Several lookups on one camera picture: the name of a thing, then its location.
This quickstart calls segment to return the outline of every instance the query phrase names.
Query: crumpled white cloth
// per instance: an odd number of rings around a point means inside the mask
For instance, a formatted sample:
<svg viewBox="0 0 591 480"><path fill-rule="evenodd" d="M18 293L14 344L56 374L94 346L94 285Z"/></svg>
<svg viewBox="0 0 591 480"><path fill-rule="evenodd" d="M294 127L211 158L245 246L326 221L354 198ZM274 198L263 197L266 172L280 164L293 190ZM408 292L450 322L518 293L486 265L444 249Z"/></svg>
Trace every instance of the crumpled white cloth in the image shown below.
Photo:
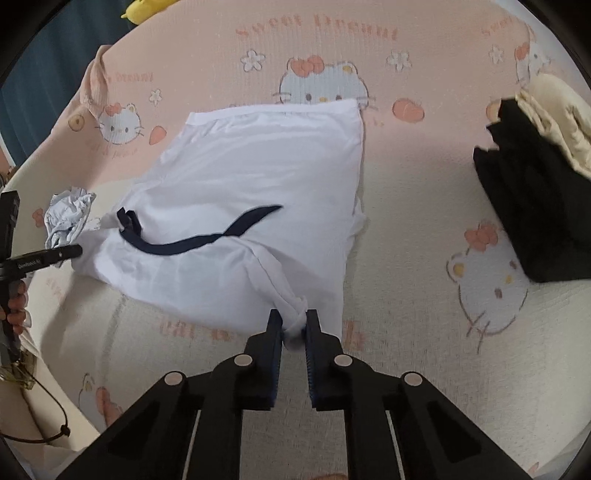
<svg viewBox="0 0 591 480"><path fill-rule="evenodd" d="M78 238L95 197L85 189L72 187L51 198L44 218L47 228L45 248L70 245Z"/></svg>
<svg viewBox="0 0 591 480"><path fill-rule="evenodd" d="M100 228L82 232L72 267L199 325L251 335L277 309L286 341L297 342L310 308L340 337L347 255L365 218L362 148L355 100L193 113ZM167 244L223 232L266 205L283 208L240 238L170 257L127 243L115 215L134 210L143 239Z"/></svg>

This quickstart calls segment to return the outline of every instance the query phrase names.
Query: mattress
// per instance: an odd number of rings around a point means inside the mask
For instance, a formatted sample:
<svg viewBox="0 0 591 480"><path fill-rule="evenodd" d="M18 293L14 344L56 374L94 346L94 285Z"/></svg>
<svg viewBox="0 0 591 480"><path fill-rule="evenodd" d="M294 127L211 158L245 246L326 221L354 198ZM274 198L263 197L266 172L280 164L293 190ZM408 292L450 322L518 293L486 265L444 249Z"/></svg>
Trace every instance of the mattress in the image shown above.
<svg viewBox="0 0 591 480"><path fill-rule="evenodd" d="M51 194L71 185L97 194L95 228L190 112L356 98L368 222L348 262L345 350L388 374L420 371L524 469L543 465L591 419L579 368L591 364L591 282L527 280L472 150L490 146L494 105L532 75L554 73L591 99L546 42L487 0L183 0L98 51L9 184L22 198L15 253L42 246ZM166 372L207 371L246 341L68 264L38 272L30 292L28 345L99 430ZM346 472L342 418L310 410L301 351L283 357L275 410L245 414L243 440L244 479Z"/></svg>

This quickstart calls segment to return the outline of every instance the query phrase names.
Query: beige cloth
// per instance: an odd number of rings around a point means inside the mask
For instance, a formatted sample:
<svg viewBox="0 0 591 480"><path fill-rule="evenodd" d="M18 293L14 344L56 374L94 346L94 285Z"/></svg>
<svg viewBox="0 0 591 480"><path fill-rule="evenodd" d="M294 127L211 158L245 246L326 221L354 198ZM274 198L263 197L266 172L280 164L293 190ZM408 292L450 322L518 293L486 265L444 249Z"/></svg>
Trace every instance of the beige cloth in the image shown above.
<svg viewBox="0 0 591 480"><path fill-rule="evenodd" d="M560 147L575 171L591 179L591 107L579 94L543 73L516 99L540 134Z"/></svg>

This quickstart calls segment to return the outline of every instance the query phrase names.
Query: navy ribbon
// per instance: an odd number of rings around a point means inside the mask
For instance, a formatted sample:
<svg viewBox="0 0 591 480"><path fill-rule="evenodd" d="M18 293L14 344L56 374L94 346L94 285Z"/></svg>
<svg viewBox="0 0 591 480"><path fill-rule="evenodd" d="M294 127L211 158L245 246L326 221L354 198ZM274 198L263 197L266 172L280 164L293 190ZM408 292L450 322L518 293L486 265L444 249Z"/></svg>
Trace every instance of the navy ribbon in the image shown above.
<svg viewBox="0 0 591 480"><path fill-rule="evenodd" d="M138 216L133 210L125 211L124 208L117 212L117 218L123 230L119 233L121 236L138 250L151 255L178 255L195 250L203 245L212 244L218 238L223 236L242 236L246 231L263 220L270 213L283 208L281 205L269 205L264 207L256 207L252 210L244 212L238 217L224 233L212 233L211 235L196 235L171 244L155 245L150 244L141 238L142 226L138 220Z"/></svg>

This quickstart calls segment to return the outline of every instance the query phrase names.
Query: cartoon cat print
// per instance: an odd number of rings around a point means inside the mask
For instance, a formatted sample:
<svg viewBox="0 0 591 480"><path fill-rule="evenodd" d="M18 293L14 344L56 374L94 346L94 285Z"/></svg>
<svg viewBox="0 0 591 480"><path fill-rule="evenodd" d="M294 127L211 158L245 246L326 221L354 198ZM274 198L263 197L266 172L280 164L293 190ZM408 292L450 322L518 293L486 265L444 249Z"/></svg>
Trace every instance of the cartoon cat print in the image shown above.
<svg viewBox="0 0 591 480"><path fill-rule="evenodd" d="M542 46L537 43L535 33L528 25L530 41L515 49L515 62L517 64L517 80L522 87L529 84L533 77L551 63Z"/></svg>
<svg viewBox="0 0 591 480"><path fill-rule="evenodd" d="M504 331L525 303L530 281L503 230L482 222L465 233L470 247L452 256L447 273L458 285L460 304L469 328L480 335L477 353L485 336Z"/></svg>
<svg viewBox="0 0 591 480"><path fill-rule="evenodd" d="M107 105L99 116L100 133L113 145L125 145L142 135L142 125L133 103Z"/></svg>
<svg viewBox="0 0 591 480"><path fill-rule="evenodd" d="M104 432L123 415L123 409L111 402L109 391L105 387L97 387L90 374L84 375L82 379L78 407L99 432Z"/></svg>
<svg viewBox="0 0 591 480"><path fill-rule="evenodd" d="M325 64L318 55L307 60L290 59L279 85L281 103L322 103L354 98L369 106L367 87L350 61Z"/></svg>

